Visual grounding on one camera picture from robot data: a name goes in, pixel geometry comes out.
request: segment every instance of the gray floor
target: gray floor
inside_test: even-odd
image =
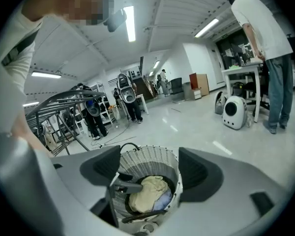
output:
[[[224,126],[221,116],[213,112],[215,94],[197,101],[169,102],[150,108],[149,115],[143,114],[142,124],[130,123],[128,128],[124,119],[114,122],[115,126],[107,126],[108,136],[100,141],[93,141],[85,135],[79,137],[89,149],[105,143],[122,145],[126,142],[164,146],[175,152],[179,147],[200,149],[248,162],[291,190],[295,184],[295,92],[288,128],[278,128],[276,135],[270,134],[263,126],[268,114],[264,109],[261,109],[258,123],[251,127],[235,131]],[[85,151],[76,141],[68,148],[71,153]],[[65,150],[58,156],[61,155],[66,155]]]

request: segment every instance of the yellow cloth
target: yellow cloth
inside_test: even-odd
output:
[[[161,176],[149,176],[141,185],[142,191],[130,194],[129,206],[133,211],[150,212],[154,203],[168,190],[168,185]]]

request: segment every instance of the basket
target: basket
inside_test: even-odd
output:
[[[178,207],[179,196],[182,193],[181,175],[178,169],[178,159],[174,153],[165,147],[145,146],[140,150],[133,149],[121,154],[119,172],[132,175],[131,183],[141,183],[148,176],[162,176],[172,191],[173,198],[164,209],[167,212]],[[128,205],[130,194],[116,191],[113,204],[118,219],[139,215]],[[137,219],[132,222],[149,221],[157,216]]]

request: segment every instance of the jeans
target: jeans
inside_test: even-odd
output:
[[[163,89],[163,93],[164,93],[165,95],[169,94],[168,89],[167,89],[167,87],[166,87],[166,83],[165,83],[165,81],[161,81],[161,87],[162,87],[162,89]]]
[[[143,120],[143,118],[141,117],[141,110],[137,100],[135,100],[132,103],[125,103],[125,105],[128,109],[128,113],[132,120],[135,120],[136,118],[137,120]]]
[[[293,102],[293,69],[291,55],[265,61],[269,69],[270,114],[268,124],[276,128],[278,122],[286,126]]]
[[[85,120],[87,121],[88,128],[89,128],[90,132],[92,133],[93,137],[99,136],[99,133],[96,128],[96,124],[103,136],[105,136],[107,134],[107,130],[103,124],[103,121],[102,121],[102,118],[100,115],[97,117],[94,117],[87,111],[87,109],[82,110],[82,115],[85,118]]]

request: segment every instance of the chair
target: chair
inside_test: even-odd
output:
[[[244,89],[248,92],[249,91],[253,92],[253,94],[255,95],[256,94],[256,78],[254,74],[250,74],[250,76],[252,77],[253,82],[248,82],[245,85]],[[263,101],[264,95],[268,96],[268,87],[269,87],[269,71],[265,62],[263,64],[261,76],[264,79],[264,83],[262,84],[260,83],[260,96],[261,96],[260,107],[270,110],[270,104],[266,101]],[[256,104],[255,100],[252,100],[251,102],[247,103],[247,105],[255,105],[255,104]]]
[[[172,88],[169,89],[172,101],[174,103],[179,103],[185,101],[184,99],[184,92],[182,88],[182,78],[177,78],[171,80]]]

